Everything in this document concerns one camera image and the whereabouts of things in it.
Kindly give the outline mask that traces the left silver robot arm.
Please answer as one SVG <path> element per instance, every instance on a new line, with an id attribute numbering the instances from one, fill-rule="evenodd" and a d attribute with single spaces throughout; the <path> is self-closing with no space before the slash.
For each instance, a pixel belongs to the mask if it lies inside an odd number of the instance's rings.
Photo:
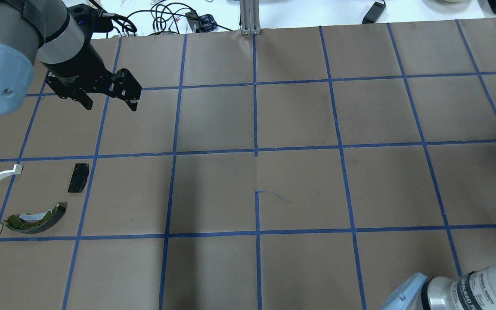
<path id="1" fill-rule="evenodd" d="M 142 87 L 128 69 L 109 71 L 91 45 L 127 18 L 86 4 L 61 0 L 0 0 L 0 115 L 16 111 L 29 92 L 34 65 L 47 70 L 45 83 L 61 99 L 91 110 L 91 93 L 104 94 L 136 111 Z"/>

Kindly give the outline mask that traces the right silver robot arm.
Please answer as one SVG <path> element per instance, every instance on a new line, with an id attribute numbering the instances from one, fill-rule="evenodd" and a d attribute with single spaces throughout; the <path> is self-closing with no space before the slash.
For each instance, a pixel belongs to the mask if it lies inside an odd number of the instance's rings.
<path id="1" fill-rule="evenodd" d="M 397 287 L 381 310 L 496 310 L 496 263 L 457 280 L 415 273 Z"/>

